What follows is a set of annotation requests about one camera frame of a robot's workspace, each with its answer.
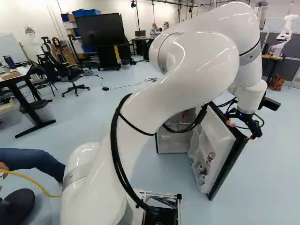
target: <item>white robot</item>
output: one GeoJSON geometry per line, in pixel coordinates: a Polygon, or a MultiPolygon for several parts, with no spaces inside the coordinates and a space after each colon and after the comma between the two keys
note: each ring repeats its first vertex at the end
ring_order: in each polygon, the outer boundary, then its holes
{"type": "MultiPolygon", "coordinates": [[[[149,57],[165,78],[123,99],[101,143],[84,144],[71,154],[63,184],[62,225],[141,224],[134,222],[136,214],[124,219],[128,208],[136,210],[126,195],[133,196],[126,180],[149,135],[173,115],[212,101],[225,90],[238,98],[239,114],[251,118],[267,88],[261,79],[259,22],[241,2],[170,27],[153,41],[149,57]],[[118,153],[112,153],[116,147],[118,153]]],[[[140,211],[148,210],[136,198],[134,202],[140,211]]]]}
{"type": "Polygon", "coordinates": [[[255,12],[259,21],[259,29],[263,30],[266,24],[266,17],[268,12],[269,4],[266,0],[258,0],[255,5],[255,12]]]}
{"type": "Polygon", "coordinates": [[[273,52],[274,57],[280,57],[281,51],[283,47],[291,40],[292,37],[292,21],[298,20],[298,15],[287,15],[285,17],[285,26],[281,33],[277,36],[276,40],[280,42],[280,44],[273,45],[270,47],[271,51],[273,52]]]}

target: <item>monitor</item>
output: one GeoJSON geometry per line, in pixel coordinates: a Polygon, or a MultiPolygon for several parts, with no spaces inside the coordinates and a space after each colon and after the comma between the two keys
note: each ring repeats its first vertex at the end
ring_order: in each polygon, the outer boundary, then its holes
{"type": "Polygon", "coordinates": [[[119,13],[78,17],[76,23],[85,46],[126,43],[122,16],[119,13]]]}
{"type": "Polygon", "coordinates": [[[136,30],[135,31],[135,36],[136,37],[145,37],[146,36],[146,31],[145,30],[136,30]]]}

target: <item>light blue floor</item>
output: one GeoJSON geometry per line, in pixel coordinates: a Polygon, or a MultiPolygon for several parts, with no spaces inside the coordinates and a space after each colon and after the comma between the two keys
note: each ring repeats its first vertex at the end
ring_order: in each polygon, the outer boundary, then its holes
{"type": "MultiPolygon", "coordinates": [[[[146,62],[130,69],[97,73],[104,78],[103,85],[108,87],[162,77],[146,62]]],[[[78,97],[73,93],[65,98],[60,96],[69,83],[56,85],[59,89],[56,97],[49,88],[41,90],[43,98],[53,99],[49,107],[57,123],[15,139],[16,133],[30,127],[24,117],[20,124],[0,130],[0,147],[43,149],[65,163],[78,145],[101,140],[125,94],[150,84],[105,92],[101,78],[85,77],[78,81],[81,83],[90,86],[91,91],[81,90],[78,97]]],[[[284,87],[282,92],[268,91],[267,96],[281,102],[281,108],[277,112],[268,109],[259,112],[266,122],[263,137],[249,141],[214,201],[209,201],[198,190],[188,158],[185,155],[157,155],[154,140],[147,143],[139,156],[133,186],[160,193],[182,193],[183,225],[299,224],[300,90],[284,87]]],[[[230,98],[232,96],[225,93],[216,102],[230,98]]],[[[35,169],[19,172],[38,180],[51,194],[60,194],[61,188],[48,175],[35,169]]],[[[36,207],[26,224],[59,225],[59,198],[48,198],[35,185],[14,176],[8,176],[3,186],[0,197],[20,188],[31,188],[35,192],[36,207]]]]}

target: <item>blue storage box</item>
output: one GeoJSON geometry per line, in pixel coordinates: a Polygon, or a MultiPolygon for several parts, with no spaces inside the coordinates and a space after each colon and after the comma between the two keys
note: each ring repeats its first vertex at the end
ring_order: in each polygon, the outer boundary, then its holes
{"type": "Polygon", "coordinates": [[[94,53],[96,52],[96,49],[94,47],[89,46],[82,46],[85,53],[94,53]]]}
{"type": "Polygon", "coordinates": [[[85,10],[84,11],[85,15],[88,16],[88,15],[100,15],[101,12],[99,10],[96,10],[96,9],[88,9],[88,10],[85,10]]]}
{"type": "Polygon", "coordinates": [[[75,18],[83,17],[83,16],[89,16],[89,15],[100,15],[101,14],[101,12],[99,10],[96,10],[96,9],[88,9],[88,10],[79,9],[79,10],[73,11],[72,13],[73,13],[75,18]]]}
{"type": "Polygon", "coordinates": [[[81,36],[78,28],[75,28],[75,35],[76,35],[76,37],[80,37],[81,36]]]}
{"type": "Polygon", "coordinates": [[[68,17],[67,14],[61,14],[61,18],[62,18],[62,21],[63,21],[63,22],[69,21],[69,17],[68,17]]]}

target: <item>whiteboard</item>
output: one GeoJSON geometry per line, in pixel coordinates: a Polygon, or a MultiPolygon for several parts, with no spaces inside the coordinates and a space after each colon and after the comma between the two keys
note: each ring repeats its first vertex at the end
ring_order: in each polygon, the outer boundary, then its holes
{"type": "Polygon", "coordinates": [[[3,56],[10,55],[15,63],[27,61],[19,43],[13,34],[0,34],[0,61],[6,65],[3,56]]]}

